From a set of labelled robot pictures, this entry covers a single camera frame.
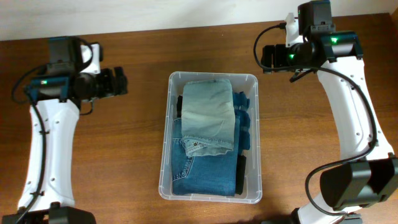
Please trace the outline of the blue shirt bundle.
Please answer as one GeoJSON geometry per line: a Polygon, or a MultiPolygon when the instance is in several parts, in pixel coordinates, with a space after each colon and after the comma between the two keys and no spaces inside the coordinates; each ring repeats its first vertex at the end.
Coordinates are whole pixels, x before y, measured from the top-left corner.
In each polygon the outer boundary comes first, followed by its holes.
{"type": "Polygon", "coordinates": [[[235,115],[239,117],[239,146],[238,154],[242,155],[244,150],[250,150],[250,127],[251,119],[248,114],[250,99],[241,91],[233,93],[233,105],[235,115]]]}

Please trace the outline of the clear plastic storage bin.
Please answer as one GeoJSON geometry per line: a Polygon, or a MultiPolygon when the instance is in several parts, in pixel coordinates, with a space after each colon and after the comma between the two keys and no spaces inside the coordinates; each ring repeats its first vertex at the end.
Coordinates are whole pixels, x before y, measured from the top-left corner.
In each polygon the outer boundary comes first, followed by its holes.
{"type": "Polygon", "coordinates": [[[166,200],[204,201],[224,203],[258,203],[262,198],[261,177],[261,145],[259,124],[259,96],[258,81],[252,74],[247,73],[206,73],[206,72],[173,72],[169,76],[167,92],[167,109],[165,116],[164,142],[162,162],[159,177],[159,194],[166,200]],[[228,79],[234,92],[244,92],[250,99],[248,114],[250,124],[250,149],[244,150],[246,166],[244,174],[243,192],[232,196],[172,193],[172,132],[174,119],[177,117],[177,98],[183,93],[188,82],[200,80],[228,79]]]}

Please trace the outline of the black shirt bundle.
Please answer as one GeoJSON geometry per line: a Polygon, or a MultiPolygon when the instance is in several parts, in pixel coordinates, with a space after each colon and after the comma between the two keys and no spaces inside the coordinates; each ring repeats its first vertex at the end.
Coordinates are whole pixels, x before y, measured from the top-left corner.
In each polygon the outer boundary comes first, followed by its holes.
{"type": "Polygon", "coordinates": [[[178,118],[182,117],[182,103],[183,103],[183,96],[179,95],[177,98],[177,105],[176,105],[178,118]]]}

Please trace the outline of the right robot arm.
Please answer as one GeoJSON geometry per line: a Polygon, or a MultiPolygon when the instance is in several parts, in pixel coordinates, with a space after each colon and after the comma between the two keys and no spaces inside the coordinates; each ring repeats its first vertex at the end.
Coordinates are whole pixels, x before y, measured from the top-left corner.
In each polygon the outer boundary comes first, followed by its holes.
{"type": "Polygon", "coordinates": [[[267,45],[256,63],[266,73],[315,73],[335,120],[340,159],[315,169],[320,193],[282,223],[361,223],[359,210],[397,189],[397,157],[378,123],[364,77],[363,49],[352,31],[337,31],[329,1],[299,5],[279,24],[285,44],[267,45]]]}

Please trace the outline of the dark green shirt bundle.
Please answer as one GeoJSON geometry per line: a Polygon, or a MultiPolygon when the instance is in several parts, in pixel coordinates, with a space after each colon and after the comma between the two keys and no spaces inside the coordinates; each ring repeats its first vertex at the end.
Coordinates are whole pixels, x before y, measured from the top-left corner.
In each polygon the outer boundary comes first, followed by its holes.
{"type": "Polygon", "coordinates": [[[237,164],[236,164],[235,194],[241,195],[243,193],[245,169],[246,169],[246,157],[244,155],[238,155],[237,164]]]}

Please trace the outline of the medium blue jeans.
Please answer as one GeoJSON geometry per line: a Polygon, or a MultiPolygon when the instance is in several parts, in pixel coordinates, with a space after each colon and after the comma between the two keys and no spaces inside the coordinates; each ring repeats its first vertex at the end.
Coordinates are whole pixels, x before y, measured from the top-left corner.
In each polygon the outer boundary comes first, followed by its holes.
{"type": "Polygon", "coordinates": [[[182,139],[182,120],[174,120],[171,148],[172,193],[233,196],[236,192],[239,125],[233,150],[218,156],[188,157],[182,139]]]}

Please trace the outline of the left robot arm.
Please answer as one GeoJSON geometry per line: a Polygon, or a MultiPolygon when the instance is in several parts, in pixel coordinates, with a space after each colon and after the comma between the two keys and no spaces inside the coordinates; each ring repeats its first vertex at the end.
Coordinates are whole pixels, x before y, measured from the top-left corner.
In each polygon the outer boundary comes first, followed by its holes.
{"type": "Polygon", "coordinates": [[[29,75],[24,87],[30,104],[32,139],[25,187],[17,213],[3,223],[95,223],[95,216],[75,208],[72,190],[72,147],[81,104],[125,95],[122,67],[101,68],[103,48],[77,36],[48,40],[49,62],[16,81],[11,93],[29,75]]]}

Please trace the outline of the light blue jeans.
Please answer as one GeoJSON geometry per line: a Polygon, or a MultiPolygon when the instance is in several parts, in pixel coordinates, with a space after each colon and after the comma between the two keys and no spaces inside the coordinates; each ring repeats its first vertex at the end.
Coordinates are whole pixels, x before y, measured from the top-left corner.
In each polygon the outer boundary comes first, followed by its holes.
{"type": "Polygon", "coordinates": [[[182,139],[188,157],[234,149],[233,89],[228,79],[188,82],[183,88],[182,139]]]}

